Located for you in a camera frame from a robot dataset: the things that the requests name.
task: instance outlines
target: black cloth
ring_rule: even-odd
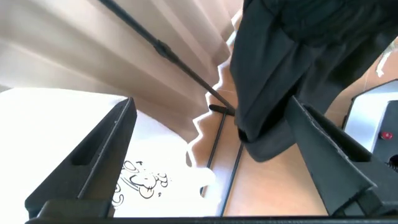
[[[324,113],[398,34],[397,1],[246,0],[231,59],[239,137],[256,161],[295,140],[294,95]]]

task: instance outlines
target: wooden floor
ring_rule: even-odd
[[[329,107],[326,117],[336,125],[341,126],[352,97],[398,78],[398,72],[395,72],[398,71],[397,52],[386,62],[385,74],[381,78],[376,74],[378,61],[379,59],[362,78],[341,92]],[[233,106],[237,106],[229,61],[220,65],[219,71],[223,84],[218,88],[218,93]],[[222,105],[212,96],[208,98],[208,103]],[[206,166],[221,117],[221,114],[212,113],[198,121],[203,137],[192,147],[197,166]],[[211,167],[217,181],[206,189],[206,198],[217,200],[225,194],[239,144],[234,118],[227,117]],[[224,215],[326,215],[326,210],[300,151],[294,145],[274,159],[263,163],[255,162],[244,150]]]

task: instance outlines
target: curtain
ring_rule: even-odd
[[[241,0],[116,0],[206,82],[219,81]],[[96,0],[0,0],[0,85],[133,96],[186,141],[206,90]]]

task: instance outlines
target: floor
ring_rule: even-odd
[[[398,78],[398,72],[396,72],[398,52],[389,57],[381,78],[376,74],[376,65],[379,60],[377,59],[359,80],[341,92],[330,105],[326,117],[337,126],[341,126],[352,97],[364,90]],[[237,106],[236,92],[229,72],[229,61],[220,65],[219,72],[223,84],[218,88],[218,93],[233,106]],[[208,103],[222,105],[213,96],[208,97]],[[221,117],[221,114],[212,113],[198,121],[203,137],[192,147],[197,166],[206,166]],[[217,181],[215,185],[205,190],[205,197],[220,199],[225,194],[239,144],[234,118],[227,117],[211,167]],[[274,159],[263,163],[255,162],[244,150],[224,215],[326,215],[326,210],[300,151],[294,145]]]

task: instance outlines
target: black rod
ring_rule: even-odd
[[[220,126],[218,127],[218,130],[217,130],[216,139],[214,140],[213,148],[211,149],[210,157],[209,157],[209,160],[207,161],[207,166],[206,167],[209,168],[209,169],[210,169],[210,166],[211,166],[211,162],[213,161],[213,157],[214,157],[214,155],[216,153],[218,140],[220,139],[221,131],[223,130],[225,118],[226,118],[226,111],[223,113],[223,119],[221,119]],[[203,187],[200,189],[200,195],[201,195],[202,192],[203,192]]]
[[[229,178],[228,190],[227,190],[225,198],[224,198],[223,208],[221,209],[220,216],[224,216],[226,204],[228,202],[229,193],[231,193],[232,184],[234,183],[236,170],[238,169],[239,161],[241,160],[242,151],[243,151],[243,143],[241,143],[241,145],[239,146],[238,155],[236,156],[235,165],[234,165],[234,168],[232,169],[231,177]]]
[[[146,39],[154,48],[157,53],[165,57],[170,62],[176,64],[181,70],[183,70],[189,77],[194,79],[199,85],[209,91],[217,100],[220,100],[229,110],[234,111],[234,107],[224,99],[217,91],[215,91],[206,81],[204,81],[198,74],[196,74],[188,65],[181,61],[171,48],[161,40],[155,38],[148,30],[143,28],[140,23],[138,23],[133,17],[131,17],[122,7],[120,7],[113,0],[99,0],[104,6],[106,6],[110,11],[115,13],[121,20],[123,20],[127,25],[133,28],[139,35]]]

